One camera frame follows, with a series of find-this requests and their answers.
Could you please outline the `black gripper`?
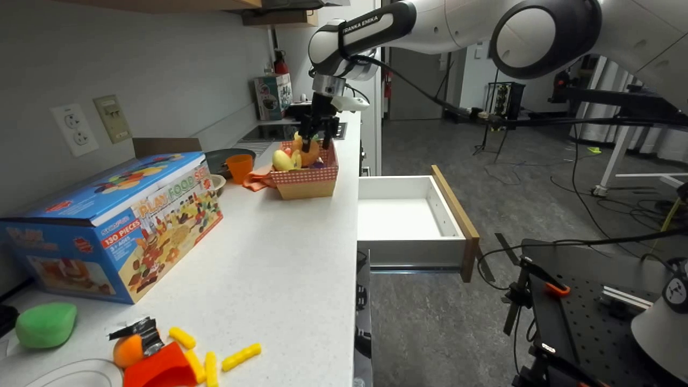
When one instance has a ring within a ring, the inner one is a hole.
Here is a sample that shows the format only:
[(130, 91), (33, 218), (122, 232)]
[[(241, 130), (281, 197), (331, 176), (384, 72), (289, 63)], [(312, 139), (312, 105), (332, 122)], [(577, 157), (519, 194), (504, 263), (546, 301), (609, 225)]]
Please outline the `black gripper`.
[(328, 149), (340, 124), (331, 96), (322, 95), (314, 95), (309, 105), (289, 105), (284, 116), (299, 122), (302, 150), (309, 149), (315, 133), (325, 133), (322, 147)]

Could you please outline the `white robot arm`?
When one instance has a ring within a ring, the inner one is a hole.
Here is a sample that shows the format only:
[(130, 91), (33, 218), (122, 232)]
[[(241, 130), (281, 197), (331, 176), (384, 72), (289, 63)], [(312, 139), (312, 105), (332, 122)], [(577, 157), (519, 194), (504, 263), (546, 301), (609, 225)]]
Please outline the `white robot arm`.
[(331, 136), (336, 100), (348, 78), (370, 72), (374, 50), (444, 53), (476, 42), (515, 80), (605, 55), (645, 85), (616, 100), (628, 124), (686, 122), (688, 0), (393, 0), (309, 36), (314, 86), (312, 105), (297, 115), (300, 136)]

